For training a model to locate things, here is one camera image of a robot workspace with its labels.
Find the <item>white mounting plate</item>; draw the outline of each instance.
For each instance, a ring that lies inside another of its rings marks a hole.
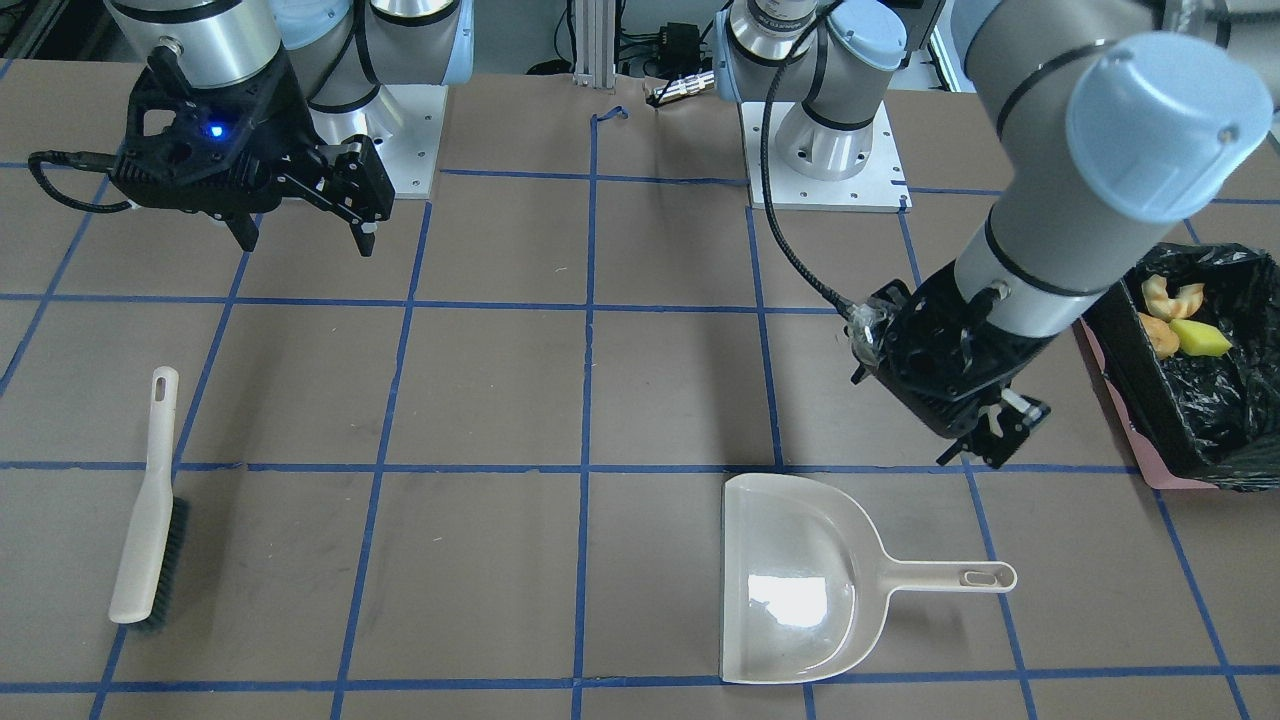
[[[777,135],[782,118],[794,102],[774,102],[769,119],[771,140]],[[751,179],[751,206],[764,208],[760,188],[760,119],[764,102],[742,102],[742,149],[746,169]],[[906,202],[911,208],[911,193],[906,190],[906,176],[897,156],[897,143],[888,124],[888,113],[881,102],[872,122],[876,141],[863,172],[846,181],[819,181],[791,169],[774,143],[769,143],[769,182],[773,206],[780,210],[844,210],[852,213],[897,213]]]
[[[430,197],[449,88],[440,85],[388,85],[387,90],[403,108],[408,132],[397,135],[384,143],[387,147],[378,149],[383,167],[396,187],[396,197]]]

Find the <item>dustpan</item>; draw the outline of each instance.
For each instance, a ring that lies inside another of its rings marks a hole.
[[[895,560],[854,498],[794,475],[751,473],[724,486],[721,676],[806,683],[861,662],[897,591],[1005,593],[1005,562]]]

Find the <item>plastic food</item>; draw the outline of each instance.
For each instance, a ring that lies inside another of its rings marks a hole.
[[[1138,319],[1142,320],[1142,329],[1147,331],[1147,340],[1151,341],[1151,346],[1156,350],[1156,357],[1164,360],[1172,357],[1174,352],[1178,352],[1179,346],[1181,346],[1181,338],[1169,327],[1169,323],[1152,318],[1146,313],[1138,313]]]
[[[1147,301],[1147,311],[1161,320],[1190,318],[1204,304],[1204,283],[1184,284],[1178,297],[1169,297],[1169,279],[1151,275],[1142,283],[1142,299]]]
[[[1226,336],[1213,325],[1196,320],[1170,320],[1169,329],[1178,333],[1183,352],[1187,355],[1220,357],[1231,350],[1231,341],[1226,340]]]

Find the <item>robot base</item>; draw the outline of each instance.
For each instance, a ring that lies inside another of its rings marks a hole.
[[[777,135],[782,118],[794,102],[774,102],[769,123],[771,140]],[[764,206],[760,188],[760,119],[764,102],[742,102],[742,147],[751,181],[751,206]],[[888,124],[888,113],[881,104],[872,123],[876,143],[863,172],[846,181],[819,181],[791,169],[780,156],[776,143],[769,143],[769,181],[773,206],[780,210],[844,210],[855,213],[897,213],[911,208],[911,193],[897,156],[897,145]]]
[[[352,132],[372,137],[396,197],[422,200],[431,196],[448,92],[439,85],[387,85],[383,94],[389,94],[390,101],[380,94],[352,113],[312,113],[312,118],[328,142],[342,142]]]

